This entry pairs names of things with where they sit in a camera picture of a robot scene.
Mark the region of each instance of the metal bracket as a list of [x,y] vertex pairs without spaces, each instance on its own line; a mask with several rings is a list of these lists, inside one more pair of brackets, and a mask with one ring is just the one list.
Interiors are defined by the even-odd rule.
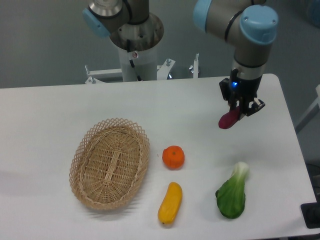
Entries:
[[296,134],[298,134],[320,111],[320,85],[318,85],[315,90],[318,97],[311,103],[297,121],[294,127]]
[[[176,61],[168,58],[165,60],[163,65],[157,66],[157,80],[166,80],[172,79],[170,75],[170,70],[174,66]],[[121,78],[122,77],[122,70],[121,68],[118,69],[108,69],[108,70],[96,70],[96,71],[89,71],[88,65],[85,65],[86,76],[88,79],[85,81],[85,84],[100,84],[105,83],[104,81],[100,81],[98,79],[108,79],[108,78]]]
[[193,65],[189,67],[189,73],[193,76],[194,79],[197,79],[200,74],[200,67],[199,67],[199,53],[195,55]]

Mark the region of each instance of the toy vegetable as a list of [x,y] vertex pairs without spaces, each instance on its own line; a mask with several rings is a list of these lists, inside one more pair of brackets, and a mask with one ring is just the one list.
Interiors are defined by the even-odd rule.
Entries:
[[162,224],[172,224],[176,218],[182,201],[182,188],[171,182],[158,211],[158,219]]
[[216,204],[223,216],[228,219],[236,219],[245,210],[245,180],[249,174],[249,166],[245,162],[234,165],[233,172],[216,191]]
[[169,146],[162,153],[164,164],[170,169],[178,169],[185,162],[185,153],[179,146]]

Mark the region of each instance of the black object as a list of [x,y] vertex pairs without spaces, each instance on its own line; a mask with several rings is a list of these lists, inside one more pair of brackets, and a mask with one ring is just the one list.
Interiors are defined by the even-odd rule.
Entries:
[[128,3],[128,0],[123,0],[123,3],[125,4],[126,8],[128,9],[129,19],[131,20],[133,17],[133,14],[132,14],[132,9],[130,7],[130,4]]
[[230,111],[237,107],[237,102],[239,101],[240,112],[238,120],[240,120],[242,115],[250,116],[255,114],[266,104],[260,99],[255,100],[262,76],[246,80],[237,77],[238,72],[239,70],[236,68],[232,70],[230,78],[223,79],[219,85],[223,99],[228,101]]
[[308,229],[320,228],[320,203],[304,203],[301,205],[301,210]]
[[[129,39],[127,39],[127,40],[126,40],[126,51],[127,51],[127,53],[130,52],[130,45],[131,45],[131,41],[130,41]],[[134,72],[135,72],[137,81],[138,81],[138,82],[141,82],[142,79],[141,79],[140,75],[137,73],[137,71],[136,71],[136,69],[135,69],[136,66],[135,66],[135,64],[134,64],[134,61],[131,59],[131,60],[129,60],[129,62],[130,62],[130,65],[131,65],[131,67],[133,68],[133,70],[134,70]]]
[[230,31],[230,28],[232,26],[232,24],[234,23],[234,21],[237,19],[237,17],[243,13],[243,10],[241,11],[238,11],[230,20],[228,26],[226,27],[225,29],[225,32],[224,32],[224,41],[225,42],[228,42],[228,34],[229,34],[229,31]]
[[101,16],[101,15],[95,13],[94,11],[92,11],[92,9],[91,9],[90,7],[88,7],[88,10],[89,10],[97,19],[114,19],[114,18],[118,17],[118,16],[121,14],[121,12],[122,12],[122,8],[121,8],[121,10],[120,10],[117,14],[115,14],[115,15],[112,15],[112,16]]
[[305,165],[309,174],[315,199],[318,203],[320,203],[320,166],[312,163],[306,163]]

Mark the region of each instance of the orange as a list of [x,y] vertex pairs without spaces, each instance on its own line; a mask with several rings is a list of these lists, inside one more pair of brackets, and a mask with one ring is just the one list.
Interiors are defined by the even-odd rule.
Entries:
[[185,153],[179,146],[169,146],[162,153],[164,164],[170,169],[178,169],[185,162]]

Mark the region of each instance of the black cable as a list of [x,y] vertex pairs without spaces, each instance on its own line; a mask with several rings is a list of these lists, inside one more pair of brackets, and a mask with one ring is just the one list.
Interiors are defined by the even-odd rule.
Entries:
[[226,27],[226,30],[224,32],[224,41],[227,42],[228,41],[228,34],[229,34],[229,31],[230,31],[230,28],[232,26],[232,24],[234,23],[234,21],[237,19],[237,17],[242,14],[243,10],[241,11],[238,11],[232,18],[231,20],[229,21],[229,24],[228,26]]
[[[127,51],[127,53],[130,53],[130,45],[131,45],[131,41],[130,41],[129,39],[127,39],[127,40],[126,40],[126,51]],[[137,73],[137,71],[136,71],[136,68],[135,68],[136,66],[135,66],[135,64],[134,64],[133,59],[129,60],[129,62],[130,62],[131,67],[132,67],[133,70],[134,70],[134,73],[135,73],[135,75],[136,75],[136,78],[137,78],[138,82],[141,82],[142,79],[141,79],[140,75],[139,75],[139,74]]]
[[114,19],[116,17],[118,17],[121,13],[122,13],[122,8],[121,10],[116,13],[115,15],[112,15],[112,16],[101,16],[97,13],[95,13],[90,7],[88,7],[88,10],[97,18],[97,19]]
[[127,0],[122,0],[123,3],[125,4],[126,8],[128,9],[128,12],[129,12],[129,19],[131,20],[133,15],[132,15],[132,10],[131,10],[131,7],[130,7],[130,4],[128,3]]

